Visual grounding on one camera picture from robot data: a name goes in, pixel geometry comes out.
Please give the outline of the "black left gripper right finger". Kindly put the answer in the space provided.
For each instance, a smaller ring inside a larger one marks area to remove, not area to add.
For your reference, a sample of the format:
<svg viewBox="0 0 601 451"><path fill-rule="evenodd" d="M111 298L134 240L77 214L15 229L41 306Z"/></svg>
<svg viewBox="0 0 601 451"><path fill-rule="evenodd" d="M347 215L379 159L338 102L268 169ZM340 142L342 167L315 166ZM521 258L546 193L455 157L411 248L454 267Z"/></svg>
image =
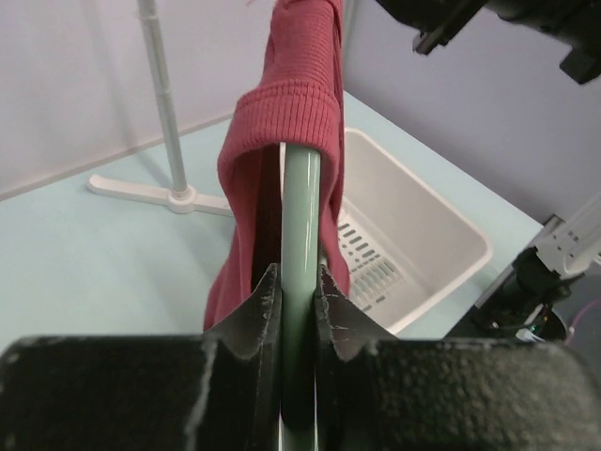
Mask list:
<svg viewBox="0 0 601 451"><path fill-rule="evenodd" d="M596 450L600 389L566 346L401 340L318 271L322 450Z"/></svg>

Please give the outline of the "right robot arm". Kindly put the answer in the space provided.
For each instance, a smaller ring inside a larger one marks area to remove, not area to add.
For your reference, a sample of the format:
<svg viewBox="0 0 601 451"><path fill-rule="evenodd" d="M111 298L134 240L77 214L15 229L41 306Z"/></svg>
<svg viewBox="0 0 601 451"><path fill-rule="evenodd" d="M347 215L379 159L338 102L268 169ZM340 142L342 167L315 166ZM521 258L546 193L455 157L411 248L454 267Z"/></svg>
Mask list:
<svg viewBox="0 0 601 451"><path fill-rule="evenodd" d="M482 8L570 46L560 64L585 85L600 75L597 1L382 1L397 22L417 30L412 49L428 55L444 46ZM449 332L451 337L564 340L569 334L553 310L600 255L600 198L565 222L550 220Z"/></svg>

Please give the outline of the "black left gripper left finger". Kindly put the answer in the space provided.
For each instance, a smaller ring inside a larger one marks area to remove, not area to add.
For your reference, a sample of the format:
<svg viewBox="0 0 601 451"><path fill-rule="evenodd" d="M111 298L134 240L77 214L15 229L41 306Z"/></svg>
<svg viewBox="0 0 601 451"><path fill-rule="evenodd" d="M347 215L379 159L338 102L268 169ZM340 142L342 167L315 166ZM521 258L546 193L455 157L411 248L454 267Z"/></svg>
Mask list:
<svg viewBox="0 0 601 451"><path fill-rule="evenodd" d="M5 450L275 450L280 271L202 334L27 336L1 356Z"/></svg>

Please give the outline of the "red tank top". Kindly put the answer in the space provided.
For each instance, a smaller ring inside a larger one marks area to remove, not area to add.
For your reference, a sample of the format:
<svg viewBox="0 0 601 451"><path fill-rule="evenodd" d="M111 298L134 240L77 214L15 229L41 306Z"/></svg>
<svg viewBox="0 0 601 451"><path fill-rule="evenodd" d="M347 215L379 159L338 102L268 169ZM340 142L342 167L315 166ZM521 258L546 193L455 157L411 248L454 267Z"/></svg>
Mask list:
<svg viewBox="0 0 601 451"><path fill-rule="evenodd" d="M321 154L319 240L343 292L349 269L339 248L345 145L341 1L278 1L258 86L239 98L217 169L235 220L230 251L209 291L205 329L253 292L281 258L280 145Z"/></svg>

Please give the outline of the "mint green plastic hanger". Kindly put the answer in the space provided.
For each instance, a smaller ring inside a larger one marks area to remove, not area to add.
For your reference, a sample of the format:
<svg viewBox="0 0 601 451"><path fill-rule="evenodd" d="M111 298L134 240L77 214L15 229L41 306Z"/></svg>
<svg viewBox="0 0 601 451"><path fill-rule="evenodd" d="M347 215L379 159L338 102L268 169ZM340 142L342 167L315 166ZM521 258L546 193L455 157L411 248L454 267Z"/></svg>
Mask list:
<svg viewBox="0 0 601 451"><path fill-rule="evenodd" d="M282 144L283 295L281 397L284 450L313 450L315 376L313 299L319 257L320 155L298 144Z"/></svg>

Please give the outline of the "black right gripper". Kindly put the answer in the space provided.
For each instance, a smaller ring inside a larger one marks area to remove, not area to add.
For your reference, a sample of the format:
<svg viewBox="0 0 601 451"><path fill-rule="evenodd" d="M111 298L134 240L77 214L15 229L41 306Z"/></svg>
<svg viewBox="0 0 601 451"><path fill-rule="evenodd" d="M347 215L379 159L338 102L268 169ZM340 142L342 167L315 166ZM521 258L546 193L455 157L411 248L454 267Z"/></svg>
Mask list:
<svg viewBox="0 0 601 451"><path fill-rule="evenodd" d="M598 0L378 0L398 23L417 31L412 50L428 55L447 45L482 9L570 47L560 69L579 85L600 76Z"/></svg>

